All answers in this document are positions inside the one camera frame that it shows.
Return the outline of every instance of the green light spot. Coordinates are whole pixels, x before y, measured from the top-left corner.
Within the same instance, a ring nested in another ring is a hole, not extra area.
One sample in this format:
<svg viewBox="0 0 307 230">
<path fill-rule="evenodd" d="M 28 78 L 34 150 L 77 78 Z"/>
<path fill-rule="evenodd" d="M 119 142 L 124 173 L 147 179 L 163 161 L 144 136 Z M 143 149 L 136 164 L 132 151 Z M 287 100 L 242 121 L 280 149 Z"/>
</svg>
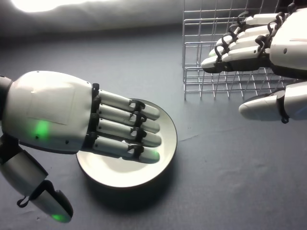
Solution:
<svg viewBox="0 0 307 230">
<path fill-rule="evenodd" d="M 49 135 L 49 121 L 38 121 L 33 136 L 36 139 L 46 140 Z"/>
<path fill-rule="evenodd" d="M 63 215 L 57 215 L 57 214 L 54 214 L 54 215 L 51 215 L 51 217 L 59 222 L 66 222 L 66 218 L 65 216 Z"/>
</svg>

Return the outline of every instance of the wire mesh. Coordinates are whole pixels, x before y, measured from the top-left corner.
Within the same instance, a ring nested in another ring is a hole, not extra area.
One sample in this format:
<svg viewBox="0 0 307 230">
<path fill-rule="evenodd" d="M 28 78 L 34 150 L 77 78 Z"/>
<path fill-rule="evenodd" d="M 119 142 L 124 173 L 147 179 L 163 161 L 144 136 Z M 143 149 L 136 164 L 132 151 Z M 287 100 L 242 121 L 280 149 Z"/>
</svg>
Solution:
<svg viewBox="0 0 307 230">
<path fill-rule="evenodd" d="M 199 93 L 200 98 L 205 93 L 211 93 L 215 98 L 221 92 L 228 98 L 234 92 L 244 98 L 247 93 L 268 93 L 294 83 L 294 79 L 274 75 L 270 68 L 219 74 L 206 73 L 201 68 L 201 62 L 240 13 L 272 13 L 277 11 L 278 6 L 279 0 L 200 0 L 197 3 L 185 0 L 182 28 L 185 99 L 187 93 Z"/>
</svg>

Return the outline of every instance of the metal wire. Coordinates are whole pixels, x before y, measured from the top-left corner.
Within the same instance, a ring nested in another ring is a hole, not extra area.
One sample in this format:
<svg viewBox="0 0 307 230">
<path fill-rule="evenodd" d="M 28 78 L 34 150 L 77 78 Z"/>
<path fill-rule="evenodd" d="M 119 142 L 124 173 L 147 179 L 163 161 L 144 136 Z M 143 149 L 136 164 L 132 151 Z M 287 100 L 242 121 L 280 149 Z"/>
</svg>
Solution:
<svg viewBox="0 0 307 230">
<path fill-rule="evenodd" d="M 216 41 L 225 34 L 237 16 L 244 11 L 254 13 L 276 12 L 279 0 L 246 0 L 238 6 L 234 0 L 215 0 L 210 6 L 208 1 L 200 0 L 198 10 L 189 10 L 188 0 L 184 0 L 182 26 L 182 68 L 184 96 L 187 93 L 212 93 L 215 98 L 218 93 L 225 92 L 230 98 L 233 92 L 240 92 L 244 98 L 260 93 L 272 92 L 294 83 L 294 79 L 276 76 L 268 68 L 260 68 L 251 72 L 222 72 L 209 74 L 201 68 L 201 62 L 214 48 Z"/>
</svg>

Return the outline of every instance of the table surface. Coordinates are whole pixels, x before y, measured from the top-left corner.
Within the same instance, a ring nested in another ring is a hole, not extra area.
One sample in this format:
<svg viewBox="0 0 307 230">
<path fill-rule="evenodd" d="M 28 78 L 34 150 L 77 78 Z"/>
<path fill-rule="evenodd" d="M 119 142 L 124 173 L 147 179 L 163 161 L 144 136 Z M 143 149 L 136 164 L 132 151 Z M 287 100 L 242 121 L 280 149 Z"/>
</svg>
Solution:
<svg viewBox="0 0 307 230">
<path fill-rule="evenodd" d="M 74 216 L 53 221 L 0 176 L 0 229 L 288 230 L 307 228 L 306 122 L 256 122 L 238 113 L 240 94 L 183 97 L 180 27 L 28 38 L 0 48 L 0 73 L 74 75 L 162 107 L 178 132 L 168 169 L 136 190 L 89 180 L 74 155 L 25 148 L 67 195 Z"/>
</svg>

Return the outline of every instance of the wire grid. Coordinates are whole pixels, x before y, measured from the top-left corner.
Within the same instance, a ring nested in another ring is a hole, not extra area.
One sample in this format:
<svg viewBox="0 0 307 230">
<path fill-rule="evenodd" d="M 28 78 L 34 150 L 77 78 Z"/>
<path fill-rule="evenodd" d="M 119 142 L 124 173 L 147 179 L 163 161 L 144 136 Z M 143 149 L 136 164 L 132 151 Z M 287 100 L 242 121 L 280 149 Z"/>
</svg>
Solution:
<svg viewBox="0 0 307 230">
<path fill-rule="evenodd" d="M 251 72 L 221 72 L 206 73 L 201 68 L 201 62 L 208 57 L 216 41 L 225 34 L 237 16 L 244 12 L 270 13 L 276 12 L 279 0 L 200 0 L 200 4 L 184 1 L 183 10 L 183 49 L 182 68 L 184 96 L 191 92 L 199 93 L 202 98 L 205 92 L 241 93 L 244 98 L 272 92 L 294 83 L 294 79 L 273 74 L 270 68 L 260 68 Z"/>
</svg>

